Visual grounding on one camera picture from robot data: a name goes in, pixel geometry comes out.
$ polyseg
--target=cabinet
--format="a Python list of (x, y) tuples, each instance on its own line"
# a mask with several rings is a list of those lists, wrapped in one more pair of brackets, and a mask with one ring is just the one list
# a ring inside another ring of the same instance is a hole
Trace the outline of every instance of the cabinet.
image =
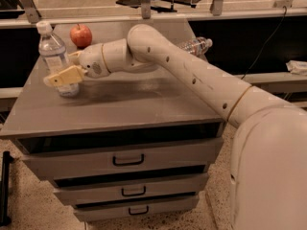
[[(194, 37), (183, 20), (90, 23), (93, 43), (126, 37), (147, 23), (173, 43)], [(56, 33), (69, 53), (72, 25)], [(38, 59), (1, 130), (24, 153), (23, 161), (80, 221), (177, 210), (198, 203), (207, 170), (223, 144), (224, 122), (159, 66), (137, 74), (114, 73), (81, 84), (64, 99), (42, 83)]]

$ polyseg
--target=crumpled paper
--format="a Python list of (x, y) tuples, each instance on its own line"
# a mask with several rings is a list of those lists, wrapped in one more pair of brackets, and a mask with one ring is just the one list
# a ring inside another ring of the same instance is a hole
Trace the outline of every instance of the crumpled paper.
[(307, 62), (290, 60), (286, 65), (290, 73), (307, 76)]

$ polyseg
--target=black metal rod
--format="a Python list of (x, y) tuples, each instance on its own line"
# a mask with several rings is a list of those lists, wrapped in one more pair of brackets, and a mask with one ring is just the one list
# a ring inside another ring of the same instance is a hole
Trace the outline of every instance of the black metal rod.
[(11, 223), (8, 217), (8, 198), (9, 198), (9, 175), (10, 163), (13, 158), (9, 151), (3, 152), (2, 157), (2, 174), (1, 174), (1, 195), (0, 195), (0, 226), (7, 226)]

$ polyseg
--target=floor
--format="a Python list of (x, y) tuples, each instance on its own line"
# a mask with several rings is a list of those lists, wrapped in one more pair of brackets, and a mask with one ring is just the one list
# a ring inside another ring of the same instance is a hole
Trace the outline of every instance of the floor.
[[(116, 14), (139, 14), (138, 10), (114, 5), (114, 0), (34, 0), (43, 16), (93, 16)], [(208, 11), (212, 0), (197, 4), (197, 10)], [(225, 10), (250, 10), (271, 8), (274, 0), (225, 0)], [(306, 0), (295, 0), (295, 5)], [(183, 12), (196, 12), (176, 5)], [(231, 142), (236, 129), (227, 125), (224, 130), (224, 145), (209, 169), (210, 178), (205, 190), (200, 193), (197, 208), (188, 212), (173, 212), (135, 218), (119, 218), (92, 223), (78, 222), (73, 209), (63, 206), (53, 195), (48, 182), (39, 181), (21, 161), (21, 152), (8, 140), (0, 140), (0, 152), (9, 150), (14, 162), (10, 172), (9, 212), (12, 223), (2, 229), (13, 230), (228, 230), (230, 229), (229, 168)]]

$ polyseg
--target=gray tabletop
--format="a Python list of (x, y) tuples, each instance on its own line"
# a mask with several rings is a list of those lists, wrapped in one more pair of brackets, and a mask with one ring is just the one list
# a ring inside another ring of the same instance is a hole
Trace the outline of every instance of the gray tabletop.
[[(126, 37), (138, 23), (150, 24), (177, 44), (194, 37), (183, 20), (140, 20), (86, 24), (92, 44)], [(68, 53), (77, 50), (69, 38), (73, 25), (57, 25), (55, 33)], [(152, 71), (114, 73), (81, 83), (78, 97), (65, 99), (44, 85), (47, 70), (39, 58), (0, 132), (1, 138), (76, 134), (140, 127), (218, 122), (222, 119), (194, 93), (160, 66)]]

